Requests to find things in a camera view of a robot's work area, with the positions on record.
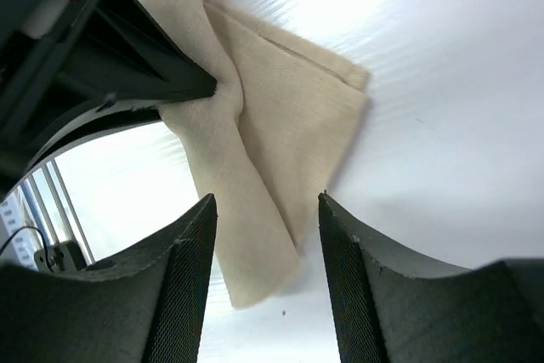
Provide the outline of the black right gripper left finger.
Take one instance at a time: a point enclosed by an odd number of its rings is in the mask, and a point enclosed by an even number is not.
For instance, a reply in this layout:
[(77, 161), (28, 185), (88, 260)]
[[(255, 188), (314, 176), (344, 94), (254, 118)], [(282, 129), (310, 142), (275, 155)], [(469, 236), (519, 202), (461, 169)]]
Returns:
[(217, 228), (204, 196), (170, 225), (80, 271), (1, 267), (4, 362), (194, 362)]

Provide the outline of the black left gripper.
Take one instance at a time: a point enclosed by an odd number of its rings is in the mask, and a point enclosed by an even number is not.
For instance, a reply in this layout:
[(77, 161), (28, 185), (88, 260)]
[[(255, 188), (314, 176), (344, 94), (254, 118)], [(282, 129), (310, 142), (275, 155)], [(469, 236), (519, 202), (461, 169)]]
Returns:
[(138, 0), (1, 0), (1, 195), (85, 142), (159, 122), (215, 78)]

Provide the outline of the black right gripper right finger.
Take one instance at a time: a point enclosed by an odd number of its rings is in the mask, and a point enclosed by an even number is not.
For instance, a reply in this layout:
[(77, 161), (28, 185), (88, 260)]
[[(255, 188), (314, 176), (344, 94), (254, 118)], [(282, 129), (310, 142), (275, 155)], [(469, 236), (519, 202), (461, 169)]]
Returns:
[(423, 255), (319, 196), (343, 362), (540, 362), (543, 262), (464, 269)]

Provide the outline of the beige cloth napkin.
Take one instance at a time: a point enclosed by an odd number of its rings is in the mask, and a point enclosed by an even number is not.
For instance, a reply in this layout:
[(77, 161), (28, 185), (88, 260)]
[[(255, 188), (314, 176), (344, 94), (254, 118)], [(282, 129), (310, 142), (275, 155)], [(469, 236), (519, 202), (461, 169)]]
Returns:
[(164, 105), (196, 191), (214, 194), (215, 254), (231, 305), (265, 300), (296, 273), (317, 196), (360, 128), (368, 71), (213, 0), (139, 0), (217, 82)]

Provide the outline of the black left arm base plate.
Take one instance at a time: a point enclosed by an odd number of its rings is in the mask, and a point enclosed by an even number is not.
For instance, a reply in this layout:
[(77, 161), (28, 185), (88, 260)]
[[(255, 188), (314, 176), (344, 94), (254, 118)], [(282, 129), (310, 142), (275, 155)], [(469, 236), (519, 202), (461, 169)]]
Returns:
[(64, 241), (40, 249), (34, 253), (34, 261), (42, 272), (78, 271), (86, 268), (88, 263), (83, 256), (79, 244), (75, 241)]

